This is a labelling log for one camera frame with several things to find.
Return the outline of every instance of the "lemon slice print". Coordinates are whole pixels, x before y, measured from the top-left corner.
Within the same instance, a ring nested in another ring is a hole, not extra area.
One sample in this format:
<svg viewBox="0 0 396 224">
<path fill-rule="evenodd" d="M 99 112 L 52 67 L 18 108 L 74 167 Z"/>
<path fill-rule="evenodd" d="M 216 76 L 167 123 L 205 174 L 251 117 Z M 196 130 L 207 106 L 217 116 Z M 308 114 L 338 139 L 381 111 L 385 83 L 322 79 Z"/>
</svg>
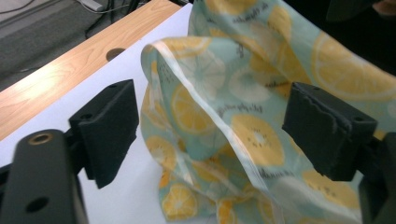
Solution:
<svg viewBox="0 0 396 224">
<path fill-rule="evenodd" d="M 193 57 L 206 51 L 212 42 L 210 37 L 187 36 L 183 38 L 166 38 L 162 42 L 168 47 L 177 59 Z"/>
<path fill-rule="evenodd" d="M 230 92 L 237 99 L 258 103 L 270 98 L 271 92 L 265 87 L 265 82 L 269 82 L 265 77 L 251 70 L 249 67 L 243 67 L 237 70 L 230 79 Z"/>
<path fill-rule="evenodd" d="M 283 20 L 278 21 L 276 19 L 278 14 L 282 15 Z M 286 10 L 282 7 L 275 7 L 269 17 L 268 26 L 253 22 L 250 24 L 250 29 L 254 34 L 261 37 L 259 44 L 274 56 L 270 60 L 274 63 L 274 67 L 279 74 L 289 81 L 310 83 L 309 77 L 294 54 L 288 40 L 291 36 L 291 24 Z"/>
<path fill-rule="evenodd" d="M 311 83 L 297 56 L 286 42 L 281 44 L 279 48 L 276 65 L 279 72 L 289 81 Z"/>
<path fill-rule="evenodd" d="M 325 219 L 304 217 L 299 220 L 298 224 L 341 224 L 340 222 L 334 222 Z"/>
<path fill-rule="evenodd" d="M 171 178 L 171 173 L 168 170 L 163 170 L 163 174 L 161 175 L 161 180 L 160 180 L 160 189 L 165 188 L 170 181 Z"/>
<path fill-rule="evenodd" d="M 146 140 L 146 145 L 152 157 L 162 166 L 173 170 L 177 158 L 174 147 L 170 142 L 160 136 L 153 135 Z"/>
<path fill-rule="evenodd" d="M 184 76 L 203 98 L 214 100 L 226 78 L 224 62 L 210 50 L 199 56 L 179 60 Z"/>
<path fill-rule="evenodd" d="M 256 4 L 257 0 L 207 0 L 206 6 L 218 14 L 239 15 Z"/>
<path fill-rule="evenodd" d="M 232 128 L 256 165 L 282 165 L 284 153 L 274 129 L 253 115 L 235 115 Z"/>
<path fill-rule="evenodd" d="M 197 200 L 194 193 L 182 184 L 173 185 L 163 198 L 163 211 L 168 220 L 181 220 L 197 214 Z"/>
<path fill-rule="evenodd" d="M 267 25 L 270 29 L 281 34 L 288 42 L 291 38 L 291 18 L 289 12 L 281 7 L 274 6 L 268 17 Z"/>
<path fill-rule="evenodd" d="M 183 85 L 176 88 L 172 96 L 171 108 L 177 126 L 186 133 L 207 133 L 216 127 Z"/>
<path fill-rule="evenodd" d="M 290 81 L 310 83 L 309 77 L 289 44 L 291 39 L 291 18 L 289 12 L 283 7 L 275 6 L 271 11 L 267 24 L 270 29 L 280 34 L 284 39 L 279 46 L 276 60 L 279 72 Z"/>
<path fill-rule="evenodd" d="M 257 53 L 252 53 L 249 61 L 253 71 L 260 73 L 257 80 L 264 86 L 274 86 L 275 84 L 284 83 L 286 79 L 274 68 L 268 61 L 262 59 Z"/>
<path fill-rule="evenodd" d="M 152 101 L 150 99 L 150 86 L 146 88 L 146 93 L 143 98 L 142 115 L 146 116 L 153 125 L 160 129 L 165 129 L 166 126 L 170 126 L 163 107 L 158 101 Z"/>
<path fill-rule="evenodd" d="M 211 36 L 214 36 L 214 37 L 228 37 L 227 34 L 225 34 L 220 29 L 217 29 L 217 28 L 209 28 L 209 33 Z"/>
<path fill-rule="evenodd" d="M 207 182 L 219 182 L 227 179 L 228 171 L 219 163 L 219 158 L 212 157 L 207 161 L 193 161 L 192 168 L 196 174 Z"/>
<path fill-rule="evenodd" d="M 340 43 L 320 33 L 312 53 L 312 73 L 319 86 L 345 100 L 388 100 L 396 97 L 396 78 L 367 63 Z"/>
<path fill-rule="evenodd" d="M 233 201 L 229 199 L 221 200 L 218 204 L 219 224 L 236 224 L 236 214 L 233 211 Z"/>
<path fill-rule="evenodd" d="M 356 192 L 346 183 L 331 181 L 315 170 L 303 172 L 304 182 L 313 190 L 318 190 L 328 201 L 352 209 L 359 208 Z"/>
</svg>

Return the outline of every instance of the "screw hole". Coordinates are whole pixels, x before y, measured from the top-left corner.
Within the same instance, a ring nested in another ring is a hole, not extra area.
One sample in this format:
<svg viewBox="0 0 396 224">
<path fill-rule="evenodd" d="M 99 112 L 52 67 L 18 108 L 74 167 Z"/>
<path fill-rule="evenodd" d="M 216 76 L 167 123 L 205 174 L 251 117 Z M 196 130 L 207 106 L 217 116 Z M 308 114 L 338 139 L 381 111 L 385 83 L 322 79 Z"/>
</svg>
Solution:
<svg viewBox="0 0 396 224">
<path fill-rule="evenodd" d="M 364 119 L 361 118 L 361 117 L 355 117 L 355 118 L 353 118 L 353 120 L 355 120 L 355 121 L 357 121 L 357 122 L 364 121 Z"/>
<path fill-rule="evenodd" d="M 90 119 L 92 118 L 92 114 L 85 114 L 83 116 L 80 117 L 81 119 Z"/>
<path fill-rule="evenodd" d="M 41 145 L 49 142 L 52 139 L 52 134 L 50 133 L 40 133 L 29 139 L 30 145 Z"/>
<path fill-rule="evenodd" d="M 37 198 L 30 203 L 27 204 L 26 206 L 26 212 L 27 213 L 35 213 L 43 209 L 47 204 L 49 203 L 49 198 L 47 197 L 40 197 Z"/>
</svg>

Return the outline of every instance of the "cable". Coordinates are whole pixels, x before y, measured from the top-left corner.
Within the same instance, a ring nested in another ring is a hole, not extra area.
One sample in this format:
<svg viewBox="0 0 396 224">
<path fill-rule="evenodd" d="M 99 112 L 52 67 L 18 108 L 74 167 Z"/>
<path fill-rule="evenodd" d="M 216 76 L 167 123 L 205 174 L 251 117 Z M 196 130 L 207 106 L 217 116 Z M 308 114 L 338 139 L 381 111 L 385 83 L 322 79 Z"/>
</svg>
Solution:
<svg viewBox="0 0 396 224">
<path fill-rule="evenodd" d="M 14 8 L 14 9 L 11 9 L 11 10 L 0 11 L 0 14 L 6 14 L 6 13 L 8 13 L 8 12 L 13 12 L 13 11 L 21 10 L 21 9 L 23 9 L 23 8 L 25 8 L 25 7 L 28 7 L 28 6 L 29 6 L 30 4 L 32 4 L 34 1 L 35 1 L 35 0 L 30 0 L 30 2 L 26 3 L 25 5 L 23 5 L 23 6 L 21 6 L 21 7 Z"/>
<path fill-rule="evenodd" d="M 128 7 L 128 6 L 129 6 L 129 5 L 124 5 L 124 6 L 116 7 L 116 8 L 107 10 L 107 11 L 97 12 L 97 11 L 93 11 L 93 10 L 91 10 L 90 8 L 86 7 L 82 2 L 80 2 L 80 3 L 81 3 L 81 5 L 82 5 L 85 9 L 87 9 L 87 10 L 90 11 L 91 13 L 95 13 L 95 14 L 106 14 L 107 12 L 115 11 L 115 10 L 118 10 L 118 9 L 120 9 L 120 8 Z"/>
</svg>

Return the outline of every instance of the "white table surface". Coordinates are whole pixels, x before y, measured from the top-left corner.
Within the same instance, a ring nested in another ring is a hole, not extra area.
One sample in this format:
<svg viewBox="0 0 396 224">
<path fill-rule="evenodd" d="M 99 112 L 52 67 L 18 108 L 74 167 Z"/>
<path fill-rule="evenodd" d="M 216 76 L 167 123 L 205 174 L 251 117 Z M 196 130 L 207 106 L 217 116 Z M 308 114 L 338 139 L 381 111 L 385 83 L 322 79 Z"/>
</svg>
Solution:
<svg viewBox="0 0 396 224">
<path fill-rule="evenodd" d="M 115 82 L 131 78 L 134 80 L 136 101 L 140 111 L 148 84 L 140 65 L 142 48 L 164 37 L 186 35 L 190 13 L 191 5 L 186 5 L 64 97 L 2 140 L 0 167 L 11 163 L 15 146 L 24 136 L 46 129 L 67 131 L 68 119 L 103 88 Z M 162 168 L 149 155 L 138 127 L 137 138 L 132 143 L 116 179 L 110 185 L 97 189 L 94 181 L 88 180 L 84 171 L 79 174 L 90 223 L 166 223 L 158 198 L 161 174 Z M 180 223 L 216 223 L 216 218 L 196 218 Z"/>
</svg>

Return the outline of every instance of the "lemon print fabric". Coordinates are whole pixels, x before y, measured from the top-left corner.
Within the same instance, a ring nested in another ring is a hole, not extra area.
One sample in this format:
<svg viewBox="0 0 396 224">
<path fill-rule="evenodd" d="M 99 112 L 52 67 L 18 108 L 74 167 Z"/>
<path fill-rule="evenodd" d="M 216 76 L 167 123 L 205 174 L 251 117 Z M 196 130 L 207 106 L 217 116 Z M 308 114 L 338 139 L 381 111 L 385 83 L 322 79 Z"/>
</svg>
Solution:
<svg viewBox="0 0 396 224">
<path fill-rule="evenodd" d="M 346 183 L 331 181 L 315 170 L 303 172 L 303 179 L 309 188 L 320 192 L 329 202 L 347 208 L 359 208 L 357 193 Z"/>
<path fill-rule="evenodd" d="M 143 49 L 141 131 L 163 168 L 167 220 L 360 223 L 358 185 L 319 175 L 281 128 L 291 83 L 318 86 L 396 127 L 396 78 L 281 0 L 195 1 L 188 36 Z"/>
<path fill-rule="evenodd" d="M 396 80 L 320 33 L 312 54 L 312 72 L 321 88 L 342 99 L 384 101 L 396 97 Z"/>
<path fill-rule="evenodd" d="M 165 129 L 166 127 L 169 127 L 170 123 L 163 106 L 159 101 L 151 99 L 150 95 L 152 95 L 152 92 L 151 88 L 148 87 L 143 98 L 142 113 L 157 128 Z"/>
<path fill-rule="evenodd" d="M 186 58 L 199 55 L 209 46 L 211 38 L 186 37 L 184 41 L 177 41 L 174 38 L 162 40 L 162 44 L 158 44 L 158 48 L 168 48 L 173 53 L 173 57 Z"/>
<path fill-rule="evenodd" d="M 257 0 L 207 0 L 209 10 L 219 14 L 239 15 L 256 4 Z"/>
<path fill-rule="evenodd" d="M 254 164 L 260 166 L 283 164 L 282 144 L 268 122 L 253 115 L 235 115 L 231 125 Z"/>
<path fill-rule="evenodd" d="M 163 199 L 163 211 L 168 220 L 194 217 L 198 210 L 197 200 L 191 189 L 175 184 Z"/>
<path fill-rule="evenodd" d="M 175 148 L 166 139 L 153 135 L 146 140 L 146 146 L 149 152 L 157 162 L 173 170 L 177 163 Z"/>
<path fill-rule="evenodd" d="M 172 96 L 171 108 L 177 126 L 186 133 L 207 133 L 215 128 L 212 119 L 182 85 Z"/>
</svg>

